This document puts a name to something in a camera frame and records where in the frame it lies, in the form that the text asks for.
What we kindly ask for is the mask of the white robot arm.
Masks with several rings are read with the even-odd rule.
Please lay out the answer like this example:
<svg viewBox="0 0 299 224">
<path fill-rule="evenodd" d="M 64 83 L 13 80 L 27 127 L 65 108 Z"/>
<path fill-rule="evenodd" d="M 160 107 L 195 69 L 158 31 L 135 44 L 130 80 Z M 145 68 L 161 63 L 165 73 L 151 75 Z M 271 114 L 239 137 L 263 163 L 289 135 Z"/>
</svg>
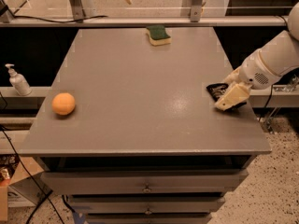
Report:
<svg viewBox="0 0 299 224">
<path fill-rule="evenodd" d="M 243 103 L 251 90 L 266 89 L 299 67 L 299 3 L 292 8 L 287 27 L 223 80 L 228 88 L 215 103 L 219 110 Z"/>
</svg>

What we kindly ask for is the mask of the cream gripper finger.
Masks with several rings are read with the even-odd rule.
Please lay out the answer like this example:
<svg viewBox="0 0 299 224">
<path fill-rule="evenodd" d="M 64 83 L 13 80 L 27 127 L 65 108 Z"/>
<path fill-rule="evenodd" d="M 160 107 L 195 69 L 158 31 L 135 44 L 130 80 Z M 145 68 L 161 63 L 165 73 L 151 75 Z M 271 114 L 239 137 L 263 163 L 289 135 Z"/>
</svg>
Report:
<svg viewBox="0 0 299 224">
<path fill-rule="evenodd" d="M 224 83 L 231 85 L 233 83 L 239 83 L 239 69 L 236 68 L 231 74 L 229 74 L 224 80 Z"/>
<path fill-rule="evenodd" d="M 223 96 L 215 103 L 215 106 L 219 110 L 225 111 L 235 105 L 239 105 L 249 98 L 250 90 L 250 84 L 233 82 L 229 85 Z"/>
</svg>

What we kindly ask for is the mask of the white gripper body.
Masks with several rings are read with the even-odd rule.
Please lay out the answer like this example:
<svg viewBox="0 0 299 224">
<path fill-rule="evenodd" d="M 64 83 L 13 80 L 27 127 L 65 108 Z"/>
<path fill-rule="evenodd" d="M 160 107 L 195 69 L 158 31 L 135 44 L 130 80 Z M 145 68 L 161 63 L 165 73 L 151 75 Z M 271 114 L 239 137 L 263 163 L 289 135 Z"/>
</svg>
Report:
<svg viewBox="0 0 299 224">
<path fill-rule="evenodd" d="M 239 66 L 239 78 L 250 84 L 254 90 L 266 89 L 280 80 L 280 77 L 265 64 L 258 49 Z"/>
</svg>

